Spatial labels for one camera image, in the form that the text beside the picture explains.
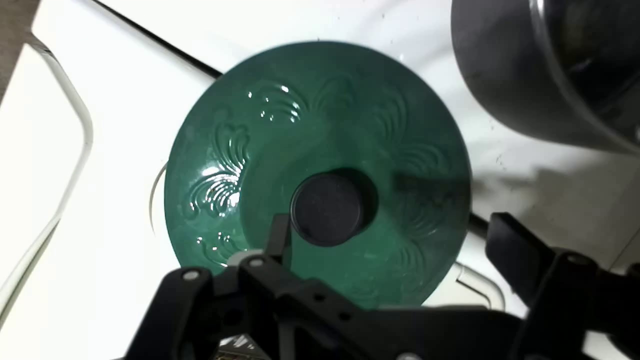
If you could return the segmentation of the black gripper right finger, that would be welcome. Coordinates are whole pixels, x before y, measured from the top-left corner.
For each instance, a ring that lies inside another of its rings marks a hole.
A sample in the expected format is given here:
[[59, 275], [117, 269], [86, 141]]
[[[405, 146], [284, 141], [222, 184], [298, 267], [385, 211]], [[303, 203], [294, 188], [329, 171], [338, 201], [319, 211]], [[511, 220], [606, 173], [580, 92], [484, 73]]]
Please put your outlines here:
[[486, 255], [528, 314], [510, 360], [586, 360], [587, 331], [602, 331], [629, 360], [640, 357], [640, 271], [599, 267], [592, 257], [549, 247], [508, 211], [493, 211]]

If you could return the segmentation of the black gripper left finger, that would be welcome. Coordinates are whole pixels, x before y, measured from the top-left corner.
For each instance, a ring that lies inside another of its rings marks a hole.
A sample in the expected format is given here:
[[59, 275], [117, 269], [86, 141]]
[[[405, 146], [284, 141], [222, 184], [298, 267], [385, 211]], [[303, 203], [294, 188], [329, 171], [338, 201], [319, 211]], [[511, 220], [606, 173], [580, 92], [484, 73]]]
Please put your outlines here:
[[372, 360], [359, 309], [321, 281], [299, 280], [284, 260], [290, 217], [276, 213], [262, 253], [213, 275], [181, 267], [163, 275], [124, 360], [213, 360], [220, 341], [247, 334], [272, 360]]

